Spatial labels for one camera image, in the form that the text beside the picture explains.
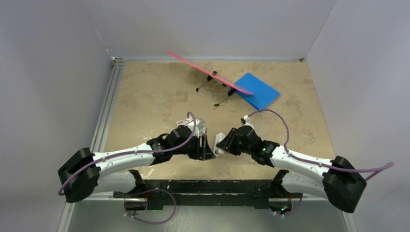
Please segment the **red white staple box sleeve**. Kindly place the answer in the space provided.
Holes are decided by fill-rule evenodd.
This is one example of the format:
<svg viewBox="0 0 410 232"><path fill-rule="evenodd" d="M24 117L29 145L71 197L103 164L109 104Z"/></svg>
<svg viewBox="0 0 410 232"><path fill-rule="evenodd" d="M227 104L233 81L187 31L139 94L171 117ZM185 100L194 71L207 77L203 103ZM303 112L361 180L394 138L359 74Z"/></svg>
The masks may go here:
<svg viewBox="0 0 410 232"><path fill-rule="evenodd" d="M176 122L176 125L179 126L186 126L190 123L189 119L179 120Z"/></svg>

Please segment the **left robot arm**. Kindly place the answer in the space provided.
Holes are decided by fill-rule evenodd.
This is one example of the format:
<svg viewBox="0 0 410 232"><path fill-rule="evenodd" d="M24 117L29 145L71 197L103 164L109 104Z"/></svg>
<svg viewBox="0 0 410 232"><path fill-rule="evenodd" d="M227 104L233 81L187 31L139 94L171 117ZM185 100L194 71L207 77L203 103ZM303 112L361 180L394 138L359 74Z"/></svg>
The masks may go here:
<svg viewBox="0 0 410 232"><path fill-rule="evenodd" d="M174 155L187 155L193 160L212 160L215 154L207 136L189 126L178 126L136 147L114 152L91 152L85 147L76 151L58 170L59 196L76 203L99 192L102 179L134 167L167 162Z"/></svg>

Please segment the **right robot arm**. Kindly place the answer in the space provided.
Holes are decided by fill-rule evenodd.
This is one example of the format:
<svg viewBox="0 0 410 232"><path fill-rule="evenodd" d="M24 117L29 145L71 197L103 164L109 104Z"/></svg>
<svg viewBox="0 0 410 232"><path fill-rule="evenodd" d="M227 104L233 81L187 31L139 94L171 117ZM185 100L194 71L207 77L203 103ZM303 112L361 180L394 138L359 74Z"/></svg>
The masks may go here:
<svg viewBox="0 0 410 232"><path fill-rule="evenodd" d="M271 184L279 197L286 193L304 193L327 199L337 209L353 213L367 186L365 179L344 157L322 159L294 151L261 139L251 126L231 131L215 147L232 155L248 154L258 164L279 168Z"/></svg>

